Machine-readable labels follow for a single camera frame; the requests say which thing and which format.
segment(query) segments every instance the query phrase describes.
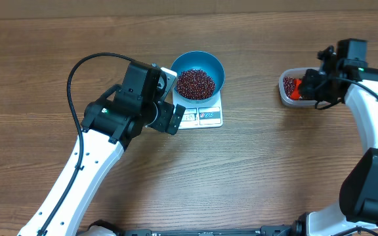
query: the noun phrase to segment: blue bowl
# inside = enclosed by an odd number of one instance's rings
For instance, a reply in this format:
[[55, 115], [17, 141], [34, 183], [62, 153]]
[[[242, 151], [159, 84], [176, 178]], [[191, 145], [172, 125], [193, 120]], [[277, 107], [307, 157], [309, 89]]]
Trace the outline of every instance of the blue bowl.
[[211, 78], [214, 80], [215, 90], [210, 98], [204, 100], [191, 100], [181, 96], [177, 92], [176, 87], [174, 87], [176, 94], [187, 102], [203, 103], [206, 101], [210, 101], [222, 89], [222, 86], [224, 86], [224, 80], [226, 77], [224, 68], [221, 62], [215, 56], [209, 54], [208, 52], [187, 52], [179, 56], [175, 60], [175, 62], [173, 62], [173, 65], [171, 65], [171, 70], [176, 72], [178, 77], [181, 75], [182, 72], [187, 71], [189, 69], [202, 69], [203, 71], [205, 71], [208, 74], [208, 76], [211, 76]]

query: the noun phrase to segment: plastic container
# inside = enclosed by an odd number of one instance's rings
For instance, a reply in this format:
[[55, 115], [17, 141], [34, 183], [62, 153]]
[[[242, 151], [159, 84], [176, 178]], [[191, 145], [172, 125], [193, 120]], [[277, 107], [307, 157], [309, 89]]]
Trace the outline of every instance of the plastic container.
[[215, 90], [213, 95], [204, 100], [191, 100], [181, 96], [176, 87], [174, 87], [175, 94], [180, 97], [182, 100], [190, 102], [190, 103], [204, 103], [207, 101], [212, 100], [215, 96], [217, 96], [218, 92], [224, 86], [224, 81], [226, 74], [224, 72], [224, 67], [222, 66], [220, 60], [213, 56], [208, 52], [202, 51], [193, 51], [187, 52], [179, 56], [173, 65], [170, 68], [172, 71], [177, 73], [177, 76], [180, 76], [183, 71], [187, 71], [189, 69], [202, 69], [205, 71], [215, 82]]
[[280, 77], [279, 87], [280, 87], [280, 94], [281, 94], [281, 101], [284, 105], [291, 108], [303, 108], [303, 107], [314, 107], [316, 103], [315, 100], [292, 100], [290, 99], [284, 90], [284, 77], [292, 77], [301, 79], [306, 74], [306, 70], [308, 69], [315, 69], [319, 70], [319, 68], [295, 68], [295, 69], [287, 69], [284, 71]]

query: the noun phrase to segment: white kitchen scale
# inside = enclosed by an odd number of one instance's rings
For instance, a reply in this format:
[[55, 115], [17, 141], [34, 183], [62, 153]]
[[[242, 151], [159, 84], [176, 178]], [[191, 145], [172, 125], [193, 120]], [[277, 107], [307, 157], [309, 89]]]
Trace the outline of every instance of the white kitchen scale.
[[173, 105], [176, 106], [176, 104], [186, 108], [179, 129], [222, 126], [221, 92], [218, 92], [209, 101], [196, 104], [183, 100], [181, 95], [173, 89]]

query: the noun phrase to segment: wood grain surface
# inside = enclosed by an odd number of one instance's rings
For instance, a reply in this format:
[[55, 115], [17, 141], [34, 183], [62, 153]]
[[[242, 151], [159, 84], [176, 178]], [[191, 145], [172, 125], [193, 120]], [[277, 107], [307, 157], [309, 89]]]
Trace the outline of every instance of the wood grain surface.
[[[28, 222], [64, 168], [76, 140], [66, 79], [79, 59], [103, 51], [166, 67], [184, 52], [213, 53], [226, 70], [224, 125], [176, 136], [144, 129], [81, 229], [100, 218], [123, 229], [258, 227], [321, 210], [362, 156], [354, 119], [344, 105], [284, 107], [277, 84], [349, 37], [369, 41], [378, 68], [378, 11], [0, 20], [0, 235]], [[78, 69], [80, 119], [126, 66], [96, 58]]]
[[378, 10], [378, 0], [0, 0], [0, 19]]

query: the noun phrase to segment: wooden table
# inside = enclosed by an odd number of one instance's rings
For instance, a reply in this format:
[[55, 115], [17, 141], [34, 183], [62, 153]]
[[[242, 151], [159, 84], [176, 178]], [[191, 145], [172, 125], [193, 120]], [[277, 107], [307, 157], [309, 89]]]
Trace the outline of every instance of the wooden table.
[[[378, 11], [137, 16], [0, 21], [0, 235], [15, 235], [52, 188], [76, 130], [66, 101], [72, 66], [117, 52], [169, 67], [205, 50], [226, 70], [224, 126], [176, 136], [144, 129], [104, 179], [81, 228], [97, 219], [123, 229], [291, 224], [336, 201], [362, 156], [344, 105], [282, 105], [278, 77], [318, 66], [340, 39], [367, 39], [378, 68]], [[79, 118], [127, 63], [97, 58], [72, 83]]]

